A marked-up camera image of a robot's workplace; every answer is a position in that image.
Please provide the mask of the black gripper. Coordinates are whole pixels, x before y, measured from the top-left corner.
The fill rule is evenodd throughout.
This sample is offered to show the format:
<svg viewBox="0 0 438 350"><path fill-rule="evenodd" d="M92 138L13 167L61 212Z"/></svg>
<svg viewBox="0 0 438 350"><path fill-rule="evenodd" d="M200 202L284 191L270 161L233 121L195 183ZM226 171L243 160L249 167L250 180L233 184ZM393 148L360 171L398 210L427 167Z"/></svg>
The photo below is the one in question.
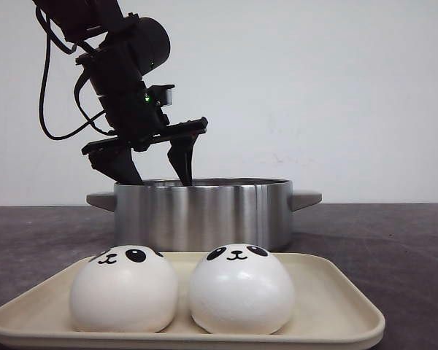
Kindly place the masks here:
<svg viewBox="0 0 438 350"><path fill-rule="evenodd" d="M141 185L142 178L131 157L131 149L144 152L151 144L170 141L167 156L183 186L192 185L192 157L196 137L205 133L202 117L171 124L163 107L145 102L149 88L142 78L164 63L168 43L104 43L97 48L82 43L84 53L76 63L83 67L75 90L90 82L112 127L109 138L83 147L93 169L119 184Z"/></svg>

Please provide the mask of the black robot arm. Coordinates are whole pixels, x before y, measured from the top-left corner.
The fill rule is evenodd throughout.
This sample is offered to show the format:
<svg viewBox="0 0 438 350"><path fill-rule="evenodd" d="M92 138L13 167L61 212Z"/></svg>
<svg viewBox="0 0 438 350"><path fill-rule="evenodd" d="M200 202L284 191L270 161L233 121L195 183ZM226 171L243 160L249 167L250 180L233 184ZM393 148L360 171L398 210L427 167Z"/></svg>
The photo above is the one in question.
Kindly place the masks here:
<svg viewBox="0 0 438 350"><path fill-rule="evenodd" d="M193 145L205 133L207 119L172 125L163 106L172 102L172 85L147 87L142 78L164 63L170 41L163 26L149 17L123 15L116 1L36 1L36 18L55 44L70 55L84 53L76 63L83 67L74 86L74 99L91 82L111 130L106 139L85 145L94 169L120 184L140 185L131 157L152 144L169 141L168 159L185 186L192 184Z"/></svg>

